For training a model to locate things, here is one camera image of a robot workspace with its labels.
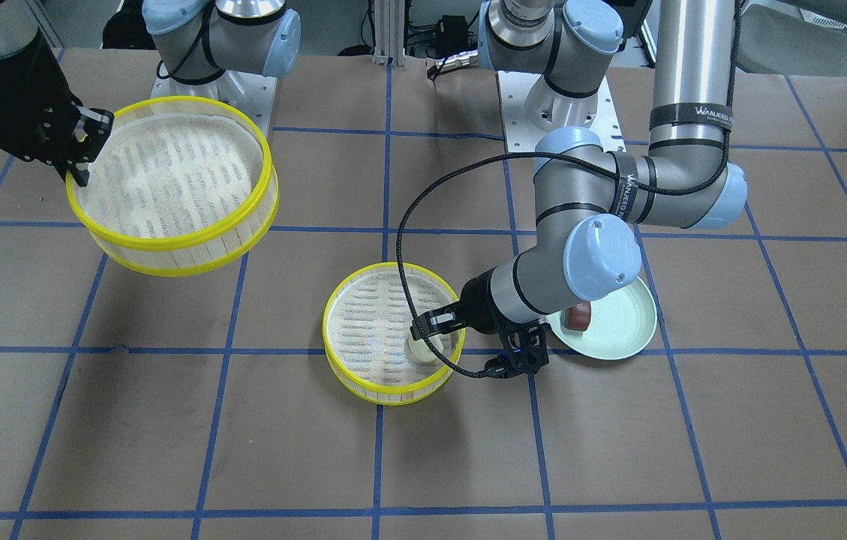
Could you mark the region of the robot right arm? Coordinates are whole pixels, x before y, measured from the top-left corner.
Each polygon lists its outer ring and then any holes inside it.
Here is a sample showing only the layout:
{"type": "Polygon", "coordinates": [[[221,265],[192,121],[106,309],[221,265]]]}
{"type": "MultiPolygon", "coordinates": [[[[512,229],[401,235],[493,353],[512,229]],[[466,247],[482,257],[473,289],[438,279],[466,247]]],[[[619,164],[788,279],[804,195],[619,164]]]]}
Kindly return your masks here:
{"type": "MultiPolygon", "coordinates": [[[[278,79],[299,57],[301,20],[284,1],[145,1],[161,57],[152,95],[207,97],[269,132],[278,79]]],[[[0,149],[85,187],[113,113],[70,89],[32,1],[0,1],[0,149]]]]}

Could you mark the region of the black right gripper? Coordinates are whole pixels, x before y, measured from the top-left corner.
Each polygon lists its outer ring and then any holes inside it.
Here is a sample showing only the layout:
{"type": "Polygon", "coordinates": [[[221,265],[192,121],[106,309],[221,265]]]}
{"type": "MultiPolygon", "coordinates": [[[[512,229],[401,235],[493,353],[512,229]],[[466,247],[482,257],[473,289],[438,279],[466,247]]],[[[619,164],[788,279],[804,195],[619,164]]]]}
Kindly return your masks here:
{"type": "Polygon", "coordinates": [[[89,164],[100,156],[115,114],[85,107],[71,91],[42,34],[0,58],[0,149],[40,161],[77,187],[89,184],[89,164]]]}

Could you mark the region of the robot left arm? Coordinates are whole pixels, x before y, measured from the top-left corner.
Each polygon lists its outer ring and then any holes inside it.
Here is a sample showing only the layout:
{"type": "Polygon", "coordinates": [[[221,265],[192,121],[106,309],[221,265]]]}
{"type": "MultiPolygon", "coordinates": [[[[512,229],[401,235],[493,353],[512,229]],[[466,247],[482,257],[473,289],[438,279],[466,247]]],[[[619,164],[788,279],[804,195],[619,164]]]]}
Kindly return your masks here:
{"type": "Polygon", "coordinates": [[[646,156],[606,151],[587,127],[550,130],[533,152],[536,246],[469,280],[456,303],[414,314],[414,339],[509,338],[629,286],[633,224],[732,224],[748,198],[728,156],[737,72],[847,77],[847,33],[763,4],[665,1],[659,21],[646,156]]]}

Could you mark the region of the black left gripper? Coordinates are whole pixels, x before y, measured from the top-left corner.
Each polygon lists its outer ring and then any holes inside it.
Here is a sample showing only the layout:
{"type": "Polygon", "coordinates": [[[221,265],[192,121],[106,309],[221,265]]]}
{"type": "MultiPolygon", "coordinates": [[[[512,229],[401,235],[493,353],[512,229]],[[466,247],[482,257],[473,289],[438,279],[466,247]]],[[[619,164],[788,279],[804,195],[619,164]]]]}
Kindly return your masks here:
{"type": "Polygon", "coordinates": [[[491,294],[491,274],[479,274],[462,287],[460,300],[417,315],[410,323],[410,338],[422,341],[435,335],[450,335],[472,328],[483,335],[506,336],[517,328],[498,310],[491,294]]]}

